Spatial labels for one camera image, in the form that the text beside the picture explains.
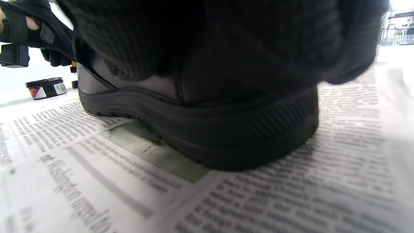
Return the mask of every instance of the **newspaper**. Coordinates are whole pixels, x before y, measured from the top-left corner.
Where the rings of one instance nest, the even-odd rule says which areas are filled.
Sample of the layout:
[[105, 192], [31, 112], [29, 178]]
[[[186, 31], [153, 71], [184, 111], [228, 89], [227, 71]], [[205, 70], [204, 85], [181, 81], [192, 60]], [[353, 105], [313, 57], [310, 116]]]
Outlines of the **newspaper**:
[[90, 116], [78, 100], [2, 122], [0, 232], [410, 233], [413, 108], [383, 91], [387, 72], [321, 84], [315, 136], [242, 173], [193, 163], [139, 121]]

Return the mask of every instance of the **black knit sweater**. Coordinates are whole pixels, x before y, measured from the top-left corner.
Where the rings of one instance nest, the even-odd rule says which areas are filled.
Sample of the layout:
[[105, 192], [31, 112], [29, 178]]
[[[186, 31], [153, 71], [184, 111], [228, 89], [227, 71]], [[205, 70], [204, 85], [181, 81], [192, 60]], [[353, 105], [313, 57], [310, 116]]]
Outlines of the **black knit sweater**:
[[276, 56], [305, 67], [346, 59], [352, 70], [372, 60], [380, 17], [388, 8], [388, 0], [58, 2], [83, 39], [133, 80], [183, 59], [200, 38], [232, 46], [252, 66], [271, 66], [266, 62]]

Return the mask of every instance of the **black object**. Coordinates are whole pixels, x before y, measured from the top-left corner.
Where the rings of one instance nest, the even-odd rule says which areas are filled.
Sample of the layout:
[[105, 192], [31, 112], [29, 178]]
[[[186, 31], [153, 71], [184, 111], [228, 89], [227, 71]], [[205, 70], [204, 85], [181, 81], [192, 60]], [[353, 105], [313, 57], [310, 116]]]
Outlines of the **black object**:
[[62, 78], [49, 78], [26, 83], [34, 100], [54, 97], [66, 93]]
[[9, 68], [29, 66], [29, 48], [19, 44], [3, 44], [1, 46], [0, 64]]
[[389, 6], [389, 0], [162, 1], [162, 9], [159, 1], [123, 0], [115, 8], [112, 0], [58, 2], [74, 19], [84, 108], [140, 118], [187, 158], [222, 170], [281, 158], [312, 136], [317, 83], [342, 84], [366, 71]]
[[[264, 165], [289, 154], [318, 127], [315, 85], [279, 90], [273, 95], [246, 91], [245, 95], [220, 99], [240, 87], [236, 83], [228, 88], [209, 83], [214, 73], [204, 76], [206, 70], [197, 67], [189, 69], [199, 79], [193, 86], [183, 83], [179, 89], [169, 78], [122, 81], [112, 75], [102, 57], [83, 51], [94, 63], [91, 66], [85, 61], [88, 70], [81, 62], [77, 65], [79, 97], [87, 112], [141, 119], [185, 157], [209, 168], [239, 171]], [[211, 60], [199, 62], [198, 66]], [[225, 73], [215, 74], [215, 80], [225, 80]], [[176, 95], [180, 90], [187, 103], [180, 103]], [[200, 103], [201, 98], [208, 101]]]
[[[52, 66], [68, 66], [74, 60], [72, 30], [52, 13], [47, 0], [0, 1], [5, 12], [4, 32], [0, 41], [41, 48], [45, 60]], [[40, 29], [28, 30], [25, 16], [31, 16]]]
[[76, 88], [77, 88], [77, 86], [78, 86], [78, 81], [77, 81], [77, 80], [72, 81], [72, 88], [73, 88], [73, 89], [76, 89]]

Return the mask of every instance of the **tin lid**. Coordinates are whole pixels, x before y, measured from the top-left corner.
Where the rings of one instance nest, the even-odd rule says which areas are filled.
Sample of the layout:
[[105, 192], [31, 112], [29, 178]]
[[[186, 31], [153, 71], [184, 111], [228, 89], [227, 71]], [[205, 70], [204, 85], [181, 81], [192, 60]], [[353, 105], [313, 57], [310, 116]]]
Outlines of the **tin lid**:
[[40, 85], [45, 85], [45, 84], [58, 83], [60, 81], [63, 81], [61, 77], [42, 79], [42, 80], [37, 80], [33, 82], [28, 82], [26, 83], [26, 87], [34, 87], [34, 86], [40, 86]]

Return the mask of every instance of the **black shoe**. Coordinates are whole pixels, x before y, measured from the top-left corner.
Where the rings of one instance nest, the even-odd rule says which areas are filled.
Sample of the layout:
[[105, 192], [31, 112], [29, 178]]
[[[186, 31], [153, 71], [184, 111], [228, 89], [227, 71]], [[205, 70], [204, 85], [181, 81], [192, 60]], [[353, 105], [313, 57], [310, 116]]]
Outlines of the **black shoe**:
[[[47, 0], [0, 0], [0, 7], [7, 16], [1, 42], [40, 48], [52, 66], [67, 66], [75, 60], [72, 30], [53, 14]], [[40, 29], [29, 30], [25, 16], [32, 17]]]
[[122, 81], [86, 44], [75, 46], [86, 111], [140, 119], [185, 157], [209, 168], [245, 170], [282, 158], [318, 126], [315, 85], [266, 93], [256, 80], [228, 76], [208, 50], [194, 55], [183, 75]]

